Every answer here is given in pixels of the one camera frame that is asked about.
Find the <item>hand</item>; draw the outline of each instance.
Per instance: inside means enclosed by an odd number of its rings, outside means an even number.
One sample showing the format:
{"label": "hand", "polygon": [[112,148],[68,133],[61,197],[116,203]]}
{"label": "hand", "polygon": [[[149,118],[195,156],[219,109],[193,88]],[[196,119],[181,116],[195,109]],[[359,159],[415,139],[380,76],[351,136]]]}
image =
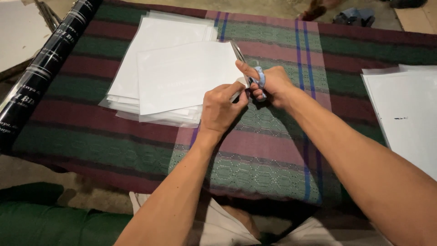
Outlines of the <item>hand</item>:
{"label": "hand", "polygon": [[[200,132],[209,132],[222,136],[241,110],[247,106],[248,100],[240,82],[222,84],[207,91],[203,98],[203,111]],[[232,96],[241,91],[238,103],[231,103]]]}
{"label": "hand", "polygon": [[[260,79],[258,72],[246,63],[237,60],[235,65],[246,76],[252,77],[256,80]],[[281,66],[266,69],[264,70],[264,74],[266,76],[264,89],[269,94],[267,95],[267,99],[269,99],[275,107],[284,108],[288,104],[287,95],[289,95],[290,90],[295,89],[296,87],[293,86],[284,68]],[[263,91],[257,84],[252,83],[250,89],[257,99],[263,98]]]}

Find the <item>light blue scissor handle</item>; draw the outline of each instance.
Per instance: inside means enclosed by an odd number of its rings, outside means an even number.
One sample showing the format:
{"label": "light blue scissor handle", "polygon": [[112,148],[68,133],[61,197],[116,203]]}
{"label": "light blue scissor handle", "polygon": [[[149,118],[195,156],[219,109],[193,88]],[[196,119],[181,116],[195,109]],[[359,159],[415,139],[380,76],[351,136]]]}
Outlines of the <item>light blue scissor handle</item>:
{"label": "light blue scissor handle", "polygon": [[258,72],[258,75],[260,76],[260,80],[256,80],[253,77],[250,77],[255,84],[258,85],[258,87],[263,90],[263,98],[261,98],[260,100],[257,99],[257,101],[259,102],[263,102],[266,100],[267,96],[264,93],[264,85],[266,84],[266,76],[264,75],[263,69],[261,67],[254,67],[254,69]]}

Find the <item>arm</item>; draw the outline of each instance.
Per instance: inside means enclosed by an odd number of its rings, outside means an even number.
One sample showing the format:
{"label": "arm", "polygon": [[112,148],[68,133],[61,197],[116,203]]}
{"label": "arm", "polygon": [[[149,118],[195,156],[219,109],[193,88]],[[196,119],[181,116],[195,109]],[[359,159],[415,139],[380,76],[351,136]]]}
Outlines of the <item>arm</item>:
{"label": "arm", "polygon": [[[257,76],[246,64],[237,66]],[[273,105],[296,119],[353,200],[398,246],[437,242],[437,182],[415,165],[352,129],[302,90],[282,67],[265,71]],[[253,94],[261,91],[253,84]]]}
{"label": "arm", "polygon": [[221,85],[205,94],[202,124],[196,141],[128,223],[116,246],[178,246],[186,242],[211,154],[232,121],[247,105],[245,93],[241,93],[238,103],[229,101],[241,90],[244,86],[236,82]]}

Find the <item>white shorts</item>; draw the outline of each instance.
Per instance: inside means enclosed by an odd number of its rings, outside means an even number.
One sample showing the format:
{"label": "white shorts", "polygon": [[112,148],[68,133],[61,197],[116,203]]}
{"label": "white shorts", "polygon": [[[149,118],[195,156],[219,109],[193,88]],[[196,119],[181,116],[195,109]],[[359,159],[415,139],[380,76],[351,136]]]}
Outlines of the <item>white shorts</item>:
{"label": "white shorts", "polygon": [[[150,196],[129,192],[134,214]],[[194,221],[189,246],[236,246],[261,244],[244,225],[214,199],[204,221]],[[337,211],[323,210],[274,243],[276,246],[393,246],[367,220]]]}

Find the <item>striped cloth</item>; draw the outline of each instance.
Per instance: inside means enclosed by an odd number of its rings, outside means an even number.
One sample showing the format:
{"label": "striped cloth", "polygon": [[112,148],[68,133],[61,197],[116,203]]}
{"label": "striped cloth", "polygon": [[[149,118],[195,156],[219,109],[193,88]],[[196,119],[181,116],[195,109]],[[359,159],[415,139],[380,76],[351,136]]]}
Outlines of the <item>striped cloth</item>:
{"label": "striped cloth", "polygon": [[[197,130],[121,119],[97,106],[149,9],[215,20],[220,40],[237,41],[250,65],[283,66],[295,86],[381,144],[361,69],[437,64],[434,35],[105,0],[15,142],[16,156],[139,193],[159,185]],[[296,121],[254,103],[213,155],[205,186],[250,199],[344,201],[347,193]]]}

